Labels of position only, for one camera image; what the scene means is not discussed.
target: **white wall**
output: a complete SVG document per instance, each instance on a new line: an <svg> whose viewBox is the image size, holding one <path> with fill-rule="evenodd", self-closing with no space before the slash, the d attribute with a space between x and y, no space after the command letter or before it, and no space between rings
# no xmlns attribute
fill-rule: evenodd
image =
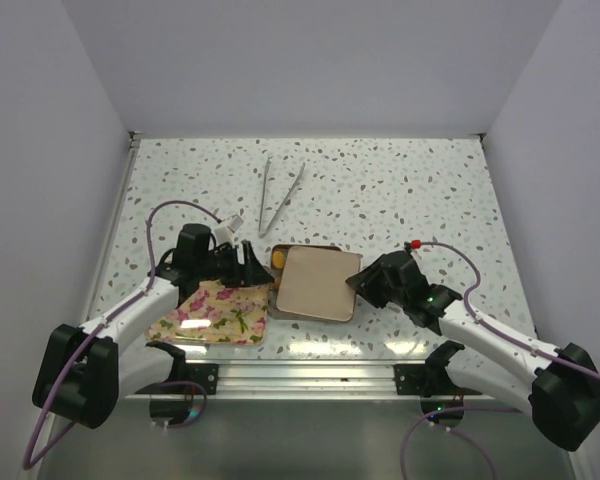
<svg viewBox="0 0 600 480"><path fill-rule="evenodd" d="M560 0L63 0L125 126L485 132Z"/></svg>
<svg viewBox="0 0 600 480"><path fill-rule="evenodd" d="M540 335L600 369L600 0L562 2L486 147Z"/></svg>
<svg viewBox="0 0 600 480"><path fill-rule="evenodd" d="M0 479L49 333L79 320L127 139L59 0L0 1Z"/></svg>

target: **tin lid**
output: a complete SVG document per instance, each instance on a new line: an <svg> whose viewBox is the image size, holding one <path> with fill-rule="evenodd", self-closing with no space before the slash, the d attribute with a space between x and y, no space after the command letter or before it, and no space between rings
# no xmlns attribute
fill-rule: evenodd
<svg viewBox="0 0 600 480"><path fill-rule="evenodd" d="M360 271L354 253L312 247L289 249L276 306L283 312L347 322L355 292L345 280Z"/></svg>

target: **speckled table surface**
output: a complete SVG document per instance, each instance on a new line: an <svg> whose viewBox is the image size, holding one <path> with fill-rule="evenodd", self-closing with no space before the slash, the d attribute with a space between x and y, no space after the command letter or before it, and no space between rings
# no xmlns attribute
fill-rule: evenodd
<svg viewBox="0 0 600 480"><path fill-rule="evenodd" d="M265 221L306 162L297 191L269 234L258 238L262 172L269 170ZM484 279L472 301L535 336L480 142L473 139L152 139L142 140L91 316L130 293L149 270L145 219L158 203L185 199L218 215L239 213L238 231L262 263L278 243L335 244L363 255L363 266L405 240L437 238L464 250ZM184 223L208 223L187 207L161 211L153 227L159 256ZM468 267L443 249L420 251L431 282L463 291ZM213 360L424 359L444 341L415 327L395 306L358 300L346 324L269 319L258 346L191 349Z"/></svg>

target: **orange object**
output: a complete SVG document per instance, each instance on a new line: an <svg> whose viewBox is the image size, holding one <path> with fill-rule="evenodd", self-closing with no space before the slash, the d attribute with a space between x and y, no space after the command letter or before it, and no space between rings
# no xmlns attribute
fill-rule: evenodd
<svg viewBox="0 0 600 480"><path fill-rule="evenodd" d="M273 255L271 255L271 266L273 268L277 268L278 270L282 270L286 260L287 259L285 258L284 253L282 253L280 250L276 250L273 252Z"/></svg>

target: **metal tweezers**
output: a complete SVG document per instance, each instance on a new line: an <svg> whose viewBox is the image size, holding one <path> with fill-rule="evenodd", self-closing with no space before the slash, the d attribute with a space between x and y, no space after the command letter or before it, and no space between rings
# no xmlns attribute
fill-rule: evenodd
<svg viewBox="0 0 600 480"><path fill-rule="evenodd" d="M304 166L306 164L306 162L305 162L302 164L302 167L300 167L300 171L298 172L298 175L296 175L296 179L293 182L293 184L291 185L291 188L289 188L287 195L285 195L285 197L282 199L282 202L280 202L280 205L278 206L276 213L273 214L273 218L269 222L269 225L267 225L266 228L263 230L262 229L262 217L264 215L264 197L265 197L265 193L267 191L267 177L269 176L268 174L269 174L269 167L271 166L271 158L273 158L273 157L269 157L267 159L267 164L264 167L264 182L262 183L262 200L260 201L260 219L258 220L258 236L260 238L263 238L264 236L267 235L267 233L269 233L269 230L271 229L271 225L273 225L273 222L275 222L276 219L278 218L278 216L280 215L280 212L282 211L282 207L284 206L285 202L287 200L289 200L289 198L291 197L291 193L293 192L293 189L296 188L298 183L300 183L300 178L302 177L302 173L304 172Z"/></svg>

